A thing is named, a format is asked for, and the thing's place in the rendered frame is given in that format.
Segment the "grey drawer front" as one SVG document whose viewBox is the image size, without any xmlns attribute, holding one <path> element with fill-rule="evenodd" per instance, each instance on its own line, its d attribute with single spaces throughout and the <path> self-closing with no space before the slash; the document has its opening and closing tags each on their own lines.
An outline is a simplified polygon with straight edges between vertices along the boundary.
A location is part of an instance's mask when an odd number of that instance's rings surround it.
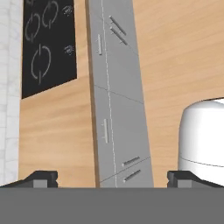
<svg viewBox="0 0 224 224">
<path fill-rule="evenodd" d="M 134 178 L 123 183 L 123 178 L 129 176 L 132 172 L 141 170 Z M 103 180 L 100 183 L 101 188 L 152 188 L 154 186 L 151 159 L 146 159 L 133 164 L 130 168 L 118 172 L 116 175 Z"/>
</svg>

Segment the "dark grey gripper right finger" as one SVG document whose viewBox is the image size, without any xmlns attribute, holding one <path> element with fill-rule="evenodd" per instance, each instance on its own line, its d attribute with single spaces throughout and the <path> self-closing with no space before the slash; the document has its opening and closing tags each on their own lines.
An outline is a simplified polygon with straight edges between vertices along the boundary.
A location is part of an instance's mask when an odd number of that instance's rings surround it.
<svg viewBox="0 0 224 224">
<path fill-rule="evenodd" d="M 172 188 L 223 188 L 223 185 L 200 179 L 190 171 L 168 171 L 167 179 L 167 187 Z"/>
</svg>

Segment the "black hob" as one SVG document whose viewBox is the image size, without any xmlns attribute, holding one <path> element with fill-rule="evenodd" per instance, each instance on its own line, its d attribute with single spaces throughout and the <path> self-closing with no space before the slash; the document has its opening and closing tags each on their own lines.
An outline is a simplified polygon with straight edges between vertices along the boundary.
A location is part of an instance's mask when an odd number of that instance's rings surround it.
<svg viewBox="0 0 224 224">
<path fill-rule="evenodd" d="M 74 0 L 24 0 L 22 97 L 76 78 Z"/>
</svg>

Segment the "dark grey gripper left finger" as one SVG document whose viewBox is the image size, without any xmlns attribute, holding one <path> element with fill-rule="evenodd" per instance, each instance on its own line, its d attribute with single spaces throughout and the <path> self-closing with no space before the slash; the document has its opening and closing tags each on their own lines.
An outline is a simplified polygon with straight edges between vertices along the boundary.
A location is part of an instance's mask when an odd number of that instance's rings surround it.
<svg viewBox="0 0 224 224">
<path fill-rule="evenodd" d="M 34 171 L 27 178 L 4 185 L 3 187 L 57 188 L 57 171 Z"/>
</svg>

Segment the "white round object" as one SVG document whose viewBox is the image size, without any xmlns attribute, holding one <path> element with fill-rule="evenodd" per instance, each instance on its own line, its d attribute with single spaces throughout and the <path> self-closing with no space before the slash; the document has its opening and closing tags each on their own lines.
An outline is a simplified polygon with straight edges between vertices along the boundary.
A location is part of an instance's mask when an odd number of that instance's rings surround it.
<svg viewBox="0 0 224 224">
<path fill-rule="evenodd" d="M 224 186 L 224 98 L 197 101 L 183 110 L 178 169 Z"/>
</svg>

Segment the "grey cupboard door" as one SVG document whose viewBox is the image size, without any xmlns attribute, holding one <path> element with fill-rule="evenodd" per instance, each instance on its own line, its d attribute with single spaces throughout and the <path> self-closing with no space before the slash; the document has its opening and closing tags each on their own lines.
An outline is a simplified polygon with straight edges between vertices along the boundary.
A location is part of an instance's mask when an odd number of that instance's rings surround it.
<svg viewBox="0 0 224 224">
<path fill-rule="evenodd" d="M 94 84 L 142 102 L 144 97 L 132 0 L 87 0 L 87 3 Z M 110 15 L 127 35 L 111 23 Z M 110 26 L 127 41 L 127 45 L 111 34 Z M 101 34 L 102 55 L 98 53 L 98 34 Z"/>
<path fill-rule="evenodd" d="M 144 105 L 94 87 L 96 134 L 100 181 L 150 156 Z M 108 121 L 108 143 L 104 139 L 103 120 Z M 126 166 L 122 163 L 140 157 Z"/>
</svg>

